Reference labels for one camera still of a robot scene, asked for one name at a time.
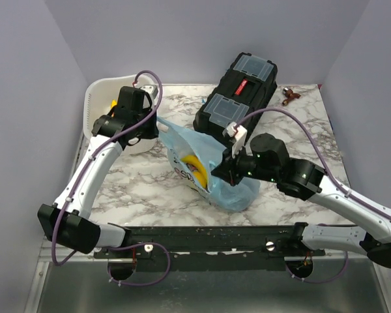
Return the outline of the light blue plastic bag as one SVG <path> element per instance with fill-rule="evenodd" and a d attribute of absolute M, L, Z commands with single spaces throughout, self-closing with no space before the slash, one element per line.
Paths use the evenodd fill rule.
<path fill-rule="evenodd" d="M 211 171 L 222 161 L 224 145 L 213 137 L 184 128 L 159 117 L 158 126 L 166 130 L 159 131 L 160 141 L 167 149 L 167 158 L 174 172 L 185 184 L 212 205 L 232 212 L 239 212 L 249 207 L 259 195 L 260 182 L 244 178 L 241 183 L 231 186 L 225 181 L 212 176 Z M 208 174 L 207 188 L 203 188 L 181 158 L 195 155 L 204 165 Z"/>

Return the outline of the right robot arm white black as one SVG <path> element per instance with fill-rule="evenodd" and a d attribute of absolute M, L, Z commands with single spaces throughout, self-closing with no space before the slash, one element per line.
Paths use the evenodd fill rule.
<path fill-rule="evenodd" d="M 353 222 L 352 226 L 307 224 L 287 238 L 287 249 L 299 256 L 307 250 L 342 250 L 365 255 L 391 269 L 391 208 L 341 184 L 317 164 L 289 155 L 285 143 L 260 134 L 245 149 L 227 148 L 211 174 L 232 186 L 243 178 L 275 183 L 286 196 L 325 207 Z"/>

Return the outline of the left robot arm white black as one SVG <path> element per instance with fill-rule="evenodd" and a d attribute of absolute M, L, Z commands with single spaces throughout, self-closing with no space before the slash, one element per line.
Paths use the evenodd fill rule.
<path fill-rule="evenodd" d="M 88 254 L 109 247 L 118 258 L 127 256 L 132 243 L 126 229 L 90 220 L 94 199 L 113 163 L 123 151 L 141 140 L 158 137 L 156 111 L 160 86 L 123 86 L 117 103 L 94 123 L 84 158 L 68 185 L 51 204 L 43 204 L 37 216 L 52 249 L 62 245 Z"/>

